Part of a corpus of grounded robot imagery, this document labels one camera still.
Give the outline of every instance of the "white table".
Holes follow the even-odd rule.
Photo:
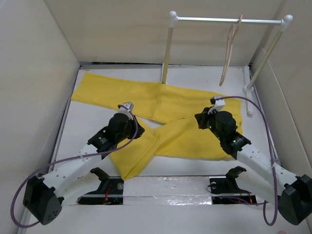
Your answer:
[[[167,83],[226,95],[244,96],[242,92],[244,75],[249,75],[246,71],[246,67],[230,67],[223,86],[219,87],[222,67],[171,66],[168,71]],[[80,70],[76,87],[85,72],[137,81],[159,82],[161,77],[161,67]],[[255,93],[253,93],[253,100],[257,102]],[[56,160],[75,155],[94,133],[108,123],[114,113],[114,110],[107,108],[71,101]],[[244,136],[250,139],[263,153],[269,155],[264,123],[260,113],[255,111],[252,117],[248,117],[243,103],[241,114]],[[146,123],[151,127],[158,126],[148,120]],[[155,156],[140,176],[224,175],[229,169],[238,165],[246,167],[235,160],[209,161]],[[111,176],[119,175],[109,157],[106,157],[99,167]],[[143,188],[146,186],[148,189],[148,183],[142,182],[141,184]],[[138,183],[131,179],[125,181],[125,188],[131,187],[131,185],[138,186]],[[186,190],[191,189],[187,183],[185,187]],[[134,204],[127,203],[126,198],[125,204],[128,205],[67,206],[62,209],[59,217],[51,224],[47,226],[37,225],[27,229],[24,233],[276,234],[279,231],[285,231],[288,234],[310,233],[305,221],[296,227],[286,222],[280,215],[276,224],[273,227],[268,227],[262,218],[262,208],[257,207],[244,205],[151,205],[144,202]],[[273,208],[270,205],[267,214],[270,220],[273,215]],[[34,217],[31,217],[29,223],[35,220]]]

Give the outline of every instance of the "white wall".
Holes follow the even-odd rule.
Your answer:
[[[293,15],[293,22],[284,33],[260,74],[259,91],[275,146],[284,167],[312,176],[312,2],[286,0],[281,17]],[[266,43],[252,67],[268,49]]]
[[[0,233],[13,234],[11,199],[48,161],[79,64],[43,0],[4,0],[0,32]]]
[[[271,19],[281,0],[45,0],[79,61],[162,63],[169,12]],[[179,22],[172,64],[223,65],[229,24]],[[243,25],[231,65],[248,65],[266,26]]]

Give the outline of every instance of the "vertical pole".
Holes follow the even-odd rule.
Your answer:
[[[283,32],[285,32],[285,30],[287,29],[288,25],[291,23],[292,20],[293,20],[293,17],[291,15],[286,15],[284,17],[283,22],[282,22],[282,24],[280,26],[280,29],[277,32],[277,34],[275,35],[273,41],[271,42],[271,45],[269,46],[268,51],[266,52],[264,58],[262,59],[259,67],[257,68],[256,72],[254,73],[254,75],[253,75],[251,81],[249,82],[249,84],[244,87],[244,89],[243,89],[244,92],[252,91],[253,84],[257,80],[257,78],[259,76],[259,73],[261,72],[261,70],[264,67],[264,65],[267,63],[267,61],[268,61],[272,51],[274,50],[274,48],[277,45],[279,39],[283,35]]]
[[[162,65],[162,74],[161,74],[161,83],[163,84],[166,84],[166,80],[167,80],[172,34],[174,32],[174,26],[177,21],[177,16],[176,16],[175,11],[171,11],[169,15],[170,15],[170,23],[169,23],[168,35],[167,35],[166,53],[165,53],[165,60]]]

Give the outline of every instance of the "yellow cloth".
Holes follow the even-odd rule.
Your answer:
[[[129,179],[140,174],[154,155],[206,159],[227,157],[209,130],[198,129],[194,117],[209,106],[210,98],[216,95],[220,94],[86,73],[72,100],[111,109],[131,101],[135,115],[165,124],[152,129],[138,118],[145,129],[144,134],[110,155],[121,177]],[[224,110],[232,113],[241,133],[240,106],[239,100],[227,99]]]

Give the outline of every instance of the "hanging rack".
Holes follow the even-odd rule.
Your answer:
[[[175,11],[171,11],[170,14],[170,23],[168,28],[168,35],[167,35],[167,44],[166,44],[166,53],[165,53],[165,60],[162,65],[162,72],[161,72],[161,83],[166,84],[167,80],[167,73],[168,73],[168,65],[169,65],[169,57],[170,57],[170,48],[172,42],[172,35],[174,31],[174,26],[178,21],[195,21],[195,22],[217,22],[217,23],[232,23],[237,24],[239,19],[223,19],[223,18],[197,18],[197,17],[179,17],[177,16]],[[242,19],[242,24],[255,24],[255,25],[272,25],[272,26],[280,26],[278,32],[276,33],[274,39],[272,40],[264,58],[262,59],[259,67],[257,68],[256,72],[254,73],[251,80],[245,79],[245,86],[243,87],[243,92],[247,98],[252,98],[252,91],[254,90],[254,83],[259,76],[262,68],[268,61],[273,49],[277,45],[279,39],[281,38],[283,32],[287,29],[288,25],[293,20],[291,15],[286,15],[281,20],[263,20],[263,19]],[[247,103],[247,114],[253,114],[253,108],[251,105]]]

